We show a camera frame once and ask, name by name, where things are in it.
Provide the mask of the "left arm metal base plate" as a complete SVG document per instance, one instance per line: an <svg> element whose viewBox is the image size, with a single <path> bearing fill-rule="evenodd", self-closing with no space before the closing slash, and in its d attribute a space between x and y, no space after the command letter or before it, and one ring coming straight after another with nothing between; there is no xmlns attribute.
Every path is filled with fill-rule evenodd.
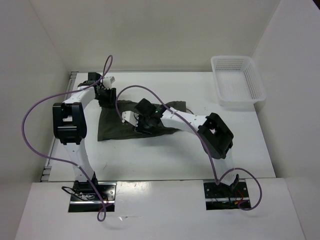
<svg viewBox="0 0 320 240"><path fill-rule="evenodd" d="M116 182L98 182L96 186L101 195L107 212L114 212L116 200ZM96 192L89 183L83 185L75 182L72 187L63 186L62 189L70 195L69 213L97 213L103 210L103 205Z"/></svg>

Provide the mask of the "dark olive green shorts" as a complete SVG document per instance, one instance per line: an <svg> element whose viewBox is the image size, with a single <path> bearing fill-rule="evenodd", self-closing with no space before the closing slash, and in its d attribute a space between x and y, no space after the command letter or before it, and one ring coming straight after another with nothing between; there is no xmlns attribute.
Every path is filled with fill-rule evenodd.
<svg viewBox="0 0 320 240"><path fill-rule="evenodd" d="M130 100L119 100L118 109L120 112L124 111L135 111L137 102ZM187 104L185 101L170 101L167 102L168 107L173 107L176 110L187 112ZM163 135L172 135L178 132L175 128L166 128L158 126L152 132L152 134L143 134L134 131L134 127L130 124L123 124L118 112L115 108L101 107L101 113L98 122L97 141L107 140L128 140L128 139L141 139L141 138L152 138Z"/></svg>

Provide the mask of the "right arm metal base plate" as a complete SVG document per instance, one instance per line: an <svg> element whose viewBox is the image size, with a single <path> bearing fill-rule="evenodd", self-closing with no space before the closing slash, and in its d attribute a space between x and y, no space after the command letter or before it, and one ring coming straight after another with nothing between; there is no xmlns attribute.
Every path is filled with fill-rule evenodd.
<svg viewBox="0 0 320 240"><path fill-rule="evenodd" d="M216 185L213 181L204 181L203 188L207 211L238 209L238 204L243 209L252 207L244 180L239 181L233 190L222 183Z"/></svg>

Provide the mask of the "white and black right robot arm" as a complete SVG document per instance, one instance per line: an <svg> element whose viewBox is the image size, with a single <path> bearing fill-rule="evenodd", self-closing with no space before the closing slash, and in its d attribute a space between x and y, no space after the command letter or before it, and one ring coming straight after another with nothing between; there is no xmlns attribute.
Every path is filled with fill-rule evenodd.
<svg viewBox="0 0 320 240"><path fill-rule="evenodd" d="M199 137L210 164L214 167L213 176L219 182L219 191L230 197L237 191L239 175L229 170L234 168L234 134L216 113L194 115L175 109L172 106L155 105L142 99L134 107L137 113L135 130L152 134L160 129L175 129Z"/></svg>

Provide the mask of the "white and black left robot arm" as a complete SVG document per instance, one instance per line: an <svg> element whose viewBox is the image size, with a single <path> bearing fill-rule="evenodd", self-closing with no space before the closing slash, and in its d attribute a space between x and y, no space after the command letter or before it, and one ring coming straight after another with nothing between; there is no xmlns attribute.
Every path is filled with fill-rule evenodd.
<svg viewBox="0 0 320 240"><path fill-rule="evenodd" d="M99 196L100 187L85 147L88 129L84 109L92 100L106 101L108 106L114 107L114 82L113 76L102 78L99 73L90 72L88 79L78 85L75 93L52 107L54 136L64 145L72 162L75 175L73 191L89 200Z"/></svg>

